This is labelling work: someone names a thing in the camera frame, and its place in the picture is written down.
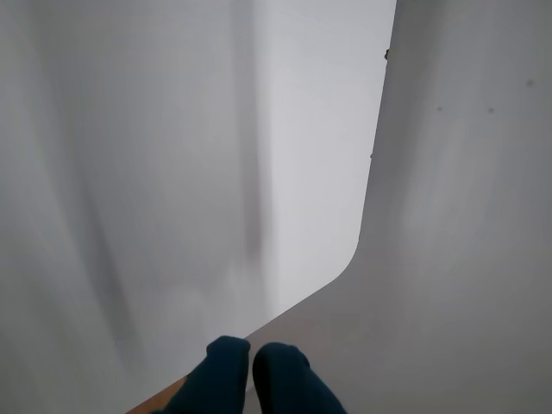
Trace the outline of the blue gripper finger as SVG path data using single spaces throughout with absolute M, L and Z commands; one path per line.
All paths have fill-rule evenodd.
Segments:
M 245 404 L 250 343 L 221 336 L 160 413 L 236 413 Z
M 254 387 L 263 413 L 343 413 L 339 399 L 295 346 L 270 342 L 254 357 Z

